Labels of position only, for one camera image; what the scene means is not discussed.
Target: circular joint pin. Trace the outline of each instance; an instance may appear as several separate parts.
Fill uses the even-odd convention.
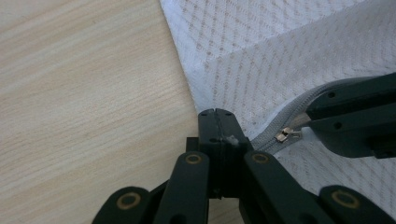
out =
[[[253,159],[255,162],[261,163],[261,164],[267,163],[270,160],[267,156],[265,156],[264,154],[261,154],[261,153],[253,154],[251,156],[251,159]]]
[[[202,161],[202,158],[196,154],[190,154],[186,157],[186,162],[188,164],[198,164]]]
[[[347,208],[356,209],[361,205],[355,196],[340,189],[332,193],[332,199]]]
[[[140,204],[142,197],[138,193],[129,192],[119,197],[117,207],[121,210],[128,210]]]

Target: zipper pull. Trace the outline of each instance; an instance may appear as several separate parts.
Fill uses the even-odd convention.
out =
[[[279,143],[284,143],[288,141],[290,137],[302,138],[303,133],[301,131],[294,131],[292,128],[286,127],[282,129],[280,133],[277,133],[275,136],[276,141]]]

